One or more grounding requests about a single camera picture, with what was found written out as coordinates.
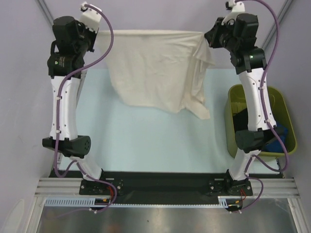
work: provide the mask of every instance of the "cloth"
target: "cloth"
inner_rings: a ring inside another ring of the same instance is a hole
[[[214,62],[203,33],[116,30],[114,35],[105,61],[111,83],[126,104],[172,113],[186,108],[200,119],[210,118],[203,80]],[[105,52],[110,32],[99,32],[96,43]]]

